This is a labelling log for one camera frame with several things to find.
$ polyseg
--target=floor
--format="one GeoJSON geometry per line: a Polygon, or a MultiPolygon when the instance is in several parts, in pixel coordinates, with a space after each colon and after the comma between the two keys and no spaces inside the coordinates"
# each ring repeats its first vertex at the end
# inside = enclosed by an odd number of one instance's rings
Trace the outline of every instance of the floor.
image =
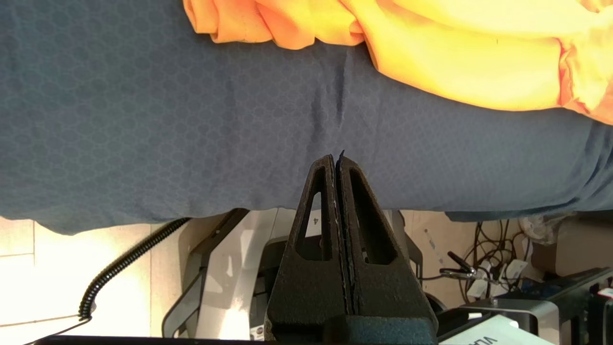
{"type": "MultiPolygon", "coordinates": [[[[455,267],[446,255],[468,252],[473,223],[452,223],[440,212],[403,211],[405,231],[424,255],[424,276],[455,267]]],[[[121,272],[96,298],[95,318],[70,331],[75,335],[160,336],[166,311],[181,293],[180,267],[187,252],[220,217],[183,227],[121,272]]],[[[51,232],[31,220],[0,218],[0,343],[23,344],[76,324],[74,315],[92,278],[125,250],[161,225],[138,224],[86,231],[75,236],[51,232]],[[56,319],[45,322],[37,320],[56,319]]],[[[498,231],[487,223],[488,233],[498,231]]],[[[509,234],[517,231],[511,222],[509,234]]],[[[424,289],[447,306],[462,303],[457,284],[443,279],[424,289]]]]}

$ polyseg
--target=coiled cord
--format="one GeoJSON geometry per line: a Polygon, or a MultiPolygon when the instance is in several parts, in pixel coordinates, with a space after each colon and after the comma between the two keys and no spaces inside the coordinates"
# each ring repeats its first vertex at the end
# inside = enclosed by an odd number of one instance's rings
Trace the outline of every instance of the coiled cord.
{"type": "Polygon", "coordinates": [[[134,246],[130,251],[124,253],[111,263],[105,270],[100,272],[94,280],[91,281],[87,290],[83,294],[81,304],[78,307],[79,321],[91,320],[92,306],[96,295],[111,279],[113,279],[119,272],[123,271],[131,263],[135,262],[144,253],[147,253],[156,244],[160,243],[163,239],[170,236],[173,232],[177,231],[183,224],[185,224],[191,218],[181,218],[173,220],[172,222],[164,225],[161,229],[152,233],[139,244],[134,246]]]}

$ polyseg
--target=floor tile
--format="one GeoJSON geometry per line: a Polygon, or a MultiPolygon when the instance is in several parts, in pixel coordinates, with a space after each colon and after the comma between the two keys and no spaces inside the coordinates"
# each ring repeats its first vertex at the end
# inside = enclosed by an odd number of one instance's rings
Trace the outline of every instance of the floor tile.
{"type": "Polygon", "coordinates": [[[47,322],[36,322],[12,327],[0,327],[0,341],[2,345],[22,345],[31,341],[43,338],[49,334],[67,329],[75,325],[78,319],[54,320],[47,322]]]}
{"type": "MultiPolygon", "coordinates": [[[[91,280],[151,233],[149,224],[86,231],[74,236],[36,224],[34,266],[40,291],[36,319],[76,314],[91,280]]],[[[120,272],[96,298],[93,321],[78,332],[90,335],[148,336],[150,252],[120,272]]]]}
{"type": "Polygon", "coordinates": [[[34,252],[34,222],[0,217],[0,257],[34,252]]]}
{"type": "Polygon", "coordinates": [[[0,280],[0,325],[32,321],[34,255],[0,257],[0,280]]]}

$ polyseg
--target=yellow fabric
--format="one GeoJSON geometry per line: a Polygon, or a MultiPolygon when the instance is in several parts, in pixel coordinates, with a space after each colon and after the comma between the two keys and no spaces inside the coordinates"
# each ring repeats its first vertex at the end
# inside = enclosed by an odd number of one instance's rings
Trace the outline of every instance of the yellow fabric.
{"type": "Polygon", "coordinates": [[[613,0],[183,0],[217,43],[365,41],[375,68],[456,101],[613,124],[613,0]]]}

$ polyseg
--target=blue fabric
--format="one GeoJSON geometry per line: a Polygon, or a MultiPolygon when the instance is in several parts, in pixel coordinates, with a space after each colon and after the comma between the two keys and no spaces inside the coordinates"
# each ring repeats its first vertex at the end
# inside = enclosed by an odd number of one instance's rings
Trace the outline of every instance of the blue fabric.
{"type": "Polygon", "coordinates": [[[421,92],[364,45],[215,45],[177,0],[0,2],[0,214],[61,233],[296,207],[342,150],[384,208],[610,209],[612,133],[421,92]]]}

